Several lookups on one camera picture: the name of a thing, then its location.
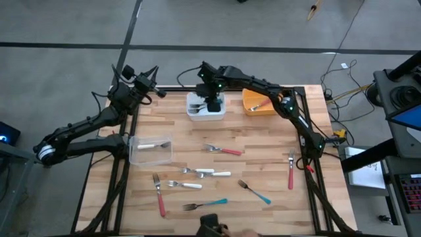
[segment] butcher block tabletop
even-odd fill
[[[326,134],[332,134],[322,88],[319,85],[304,87],[311,119]],[[164,99],[152,95],[152,104],[140,107],[136,136],[171,135],[173,158],[172,163],[167,165],[130,165],[120,234],[194,235],[199,229],[199,218],[210,213],[216,213],[220,223],[228,225],[231,231],[251,228],[267,235],[314,234],[304,172],[297,169],[295,164],[293,190],[288,189],[289,151],[295,148],[295,161],[301,155],[297,131],[292,123],[279,115],[245,115],[241,92],[225,92],[227,113],[223,120],[193,122],[186,114],[186,94],[168,92]],[[128,118],[127,131],[130,123],[131,117]],[[102,128],[99,135],[108,136],[118,130],[118,126]],[[204,143],[237,149],[243,154],[212,153],[204,150]],[[333,148],[326,148],[326,151],[337,154]],[[107,152],[95,153],[92,162],[106,155]],[[104,204],[112,160],[109,157],[90,168],[76,230],[86,227]],[[320,163],[329,202],[341,218],[356,230],[340,161],[324,155]],[[181,173],[182,167],[230,171],[232,175],[197,178],[195,174]],[[152,177],[154,172],[161,180],[165,217],[159,213]],[[239,179],[272,203],[268,205],[240,187],[237,183]],[[168,180],[202,184],[203,188],[169,187],[166,185]],[[206,203],[222,198],[227,198],[228,203],[199,207],[194,211],[182,209],[185,204]],[[111,211],[110,228],[114,223],[116,203]],[[322,206],[319,201],[317,204],[322,229],[326,229]]]

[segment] orange container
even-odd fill
[[[267,96],[261,95],[257,92],[252,92],[251,90],[243,89],[243,107],[246,115],[256,116],[256,115],[275,115],[276,112],[272,103],[268,103],[259,107],[256,111],[250,111],[249,109],[260,105],[262,102],[265,102],[269,99]]]

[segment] cutlery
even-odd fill
[[[288,178],[288,189],[292,190],[293,189],[293,164],[294,164],[294,153],[295,150],[291,149],[289,151],[289,157],[288,157],[288,161],[289,161],[289,178]]]
[[[183,187],[188,187],[188,188],[198,188],[198,189],[202,188],[201,184],[185,184],[185,183],[176,182],[173,180],[168,181],[168,185],[170,187],[183,186]]]
[[[165,207],[164,202],[162,201],[162,195],[161,195],[161,182],[159,182],[159,177],[157,173],[152,174],[153,177],[153,184],[157,188],[158,193],[158,203],[159,203],[159,213],[162,217],[165,217]]]
[[[138,145],[137,149],[148,149],[148,148],[155,148],[155,147],[162,147],[162,148],[166,148],[169,147],[171,145],[171,142],[164,142],[163,144],[159,145],[159,144],[151,144],[151,145]]]
[[[198,113],[200,110],[206,108],[206,106],[203,107],[198,107],[198,108],[194,108],[194,109],[189,109],[190,113]]]
[[[204,204],[196,204],[196,203],[192,203],[192,204],[187,204],[183,206],[183,210],[184,211],[191,211],[194,210],[200,206],[204,206],[204,205],[214,205],[214,204],[224,204],[224,203],[228,203],[228,199],[224,198],[218,201],[212,201],[210,203],[204,203]]]
[[[209,145],[209,144],[205,144],[205,148],[208,151],[221,151],[221,152],[224,152],[224,153],[230,153],[230,154],[234,154],[234,155],[241,155],[243,153],[242,151],[236,151],[236,150],[232,150],[232,149],[214,147],[213,145]]]
[[[206,176],[231,176],[231,172],[197,173],[197,177],[199,178],[204,178]]]
[[[256,111],[258,108],[262,107],[263,105],[267,105],[270,102],[271,102],[271,100],[270,99],[267,99],[267,100],[263,101],[262,103],[260,103],[259,105],[256,105],[254,107],[251,107],[249,110],[250,111]]]
[[[244,181],[242,181],[242,180],[238,180],[238,184],[239,184],[242,188],[244,188],[244,189],[248,189],[248,190],[252,191],[252,192],[253,192],[254,194],[256,194],[259,198],[261,198],[261,200],[263,200],[266,204],[270,204],[270,203],[271,203],[271,201],[270,201],[269,199],[267,199],[267,198],[263,197],[262,195],[260,195],[260,194],[256,193],[256,192],[255,192],[255,191],[253,191],[251,188],[249,188],[249,186],[248,186],[246,183],[244,183]]]
[[[214,169],[189,169],[189,168],[182,168],[183,173],[189,172],[215,172]]]

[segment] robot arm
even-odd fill
[[[203,84],[197,84],[195,92],[204,97],[210,112],[220,111],[217,97],[226,88],[246,88],[269,97],[275,111],[284,119],[289,119],[298,133],[305,139],[308,158],[320,158],[323,154],[325,139],[319,133],[313,132],[305,119],[300,115],[299,106],[295,99],[293,88],[286,88],[277,84],[248,76],[234,66],[220,66],[215,69],[203,62],[197,74]]]
[[[74,156],[96,151],[109,151],[114,156],[126,152],[124,148],[127,141],[118,134],[85,142],[71,143],[71,141],[104,126],[121,124],[126,115],[133,115],[139,104],[148,104],[142,102],[145,97],[149,100],[149,103],[151,102],[151,98],[147,95],[149,91],[154,91],[161,98],[165,97],[166,92],[155,87],[157,85],[155,82],[157,71],[158,67],[156,66],[148,72],[135,75],[134,69],[126,65],[122,75],[128,80],[134,77],[132,82],[127,82],[134,86],[129,87],[126,83],[118,81],[117,85],[113,86],[108,92],[107,98],[111,102],[108,107],[94,117],[86,117],[85,120],[74,124],[69,123],[66,127],[58,128],[52,134],[44,137],[34,147],[36,157],[44,165],[49,166]]]

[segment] computer equipment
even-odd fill
[[[4,122],[0,122],[0,142],[15,146],[19,135],[19,130],[5,124]]]
[[[400,174],[397,180],[407,213],[421,213],[421,174]]]
[[[421,131],[421,100],[391,113],[386,120]]]

